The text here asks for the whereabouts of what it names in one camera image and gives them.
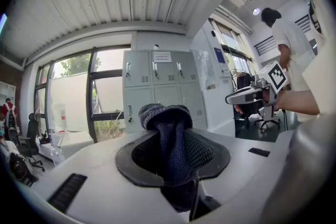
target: locker door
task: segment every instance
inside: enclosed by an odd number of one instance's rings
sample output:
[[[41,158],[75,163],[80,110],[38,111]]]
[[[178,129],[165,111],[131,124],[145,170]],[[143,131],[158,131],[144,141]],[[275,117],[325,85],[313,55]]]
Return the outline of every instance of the locker door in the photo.
[[[149,86],[149,56],[146,51],[124,52],[125,87]]]
[[[130,89],[125,90],[124,97],[124,118],[127,133],[143,131],[138,116],[139,110],[146,104],[151,104],[151,89]]]
[[[181,104],[180,95],[178,93],[178,88],[165,87],[165,88],[154,88],[155,102],[160,103],[164,106]]]
[[[175,69],[172,62],[154,62],[152,55],[151,71],[153,74],[153,84],[176,84]]]
[[[191,52],[174,52],[173,63],[177,69],[177,81],[179,83],[197,81],[195,60]]]
[[[198,83],[181,84],[182,104],[189,111],[193,121],[205,117],[203,96]]]

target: paper label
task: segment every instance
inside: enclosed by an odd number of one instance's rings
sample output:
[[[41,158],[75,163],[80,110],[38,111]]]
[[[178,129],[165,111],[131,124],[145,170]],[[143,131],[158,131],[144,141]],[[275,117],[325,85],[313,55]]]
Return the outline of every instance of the paper label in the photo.
[[[172,56],[169,51],[154,51],[154,62],[172,62]]]

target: desk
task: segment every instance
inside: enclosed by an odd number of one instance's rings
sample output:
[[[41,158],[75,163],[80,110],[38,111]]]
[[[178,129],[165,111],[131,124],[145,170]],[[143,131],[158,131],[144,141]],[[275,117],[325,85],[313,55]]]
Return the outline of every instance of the desk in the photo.
[[[40,145],[40,141],[38,138],[36,138],[36,144],[39,154],[47,157],[48,159],[52,159],[51,152],[53,151],[54,146],[52,146],[50,143]]]

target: window frame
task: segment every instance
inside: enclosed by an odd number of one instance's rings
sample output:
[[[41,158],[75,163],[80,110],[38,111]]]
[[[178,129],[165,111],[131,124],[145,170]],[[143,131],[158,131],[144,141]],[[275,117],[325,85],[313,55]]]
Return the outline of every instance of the window frame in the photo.
[[[114,69],[114,70],[104,70],[104,71],[94,71],[95,70],[95,62],[97,58],[97,54],[100,51],[113,50],[113,49],[129,49],[131,45],[116,45],[112,47],[103,47],[103,48],[93,48],[91,53],[91,58],[89,61],[88,68],[88,78],[87,78],[87,119],[89,126],[89,133],[93,134],[91,136],[95,143],[97,143],[97,134],[95,130],[95,121],[106,121],[106,120],[124,120],[124,112],[108,112],[108,113],[100,113],[94,114],[92,111],[92,91],[93,91],[93,82],[96,79],[106,79],[106,78],[115,78],[122,77],[122,69]]]
[[[88,72],[87,72],[87,85],[86,85],[86,114],[87,114],[87,123],[88,123],[88,128],[89,128],[89,134],[94,140],[95,143],[97,143],[97,135],[95,131],[95,121],[106,121],[106,120],[124,120],[124,113],[123,112],[110,112],[110,113],[101,113],[101,114],[93,114],[92,112],[92,86],[93,86],[93,81],[96,79],[103,79],[103,78],[114,78],[114,77],[122,77],[122,69],[115,69],[115,70],[105,70],[105,71],[96,71],[94,72],[95,68],[95,61],[97,58],[97,53],[100,51],[106,51],[106,50],[114,50],[114,49],[130,49],[131,44],[125,44],[125,45],[112,45],[112,46],[105,46],[105,47],[100,47],[96,48],[93,47],[92,49],[88,50],[83,50],[76,52],[74,54],[70,54],[64,57],[60,57],[56,60],[53,60],[41,67],[38,68],[37,74],[36,74],[36,80],[35,80],[35,86],[34,86],[34,115],[39,121],[39,119],[44,119],[46,122],[46,128],[47,128],[47,133],[50,133],[50,127],[49,127],[49,104],[48,101],[49,99],[49,93],[50,93],[50,85],[51,85],[51,75],[54,70],[54,65],[56,62],[69,59],[72,57],[76,57],[79,55],[84,55],[84,54],[91,54],[90,55],[90,60],[89,60],[89,66],[88,66]],[[42,72],[42,70],[49,66],[48,70],[48,75],[47,75],[47,81],[42,84],[39,83],[39,77]],[[36,113],[37,107],[35,104],[36,100],[36,95],[38,90],[45,89],[45,111],[44,113]]]
[[[41,84],[38,84],[39,83],[39,79],[40,79],[40,74],[41,72],[43,71],[43,69],[45,67],[49,66],[49,69],[48,69],[48,73],[47,73],[47,82],[45,83],[41,83]],[[48,94],[48,91],[47,91],[47,87],[48,87],[48,80],[49,80],[49,73],[51,75],[51,68],[53,68],[54,65],[52,65],[51,63],[48,63],[44,66],[41,66],[38,68],[38,71],[37,71],[37,75],[36,75],[36,80],[35,80],[35,88],[34,88],[34,115],[36,117],[36,120],[39,122],[39,119],[44,119],[45,122],[46,122],[46,131],[47,133],[49,134],[49,125],[48,125],[48,120],[47,120],[47,94]],[[36,107],[36,97],[37,97],[37,93],[39,90],[42,90],[42,89],[45,89],[45,96],[44,96],[44,113],[36,113],[37,112],[37,107]]]

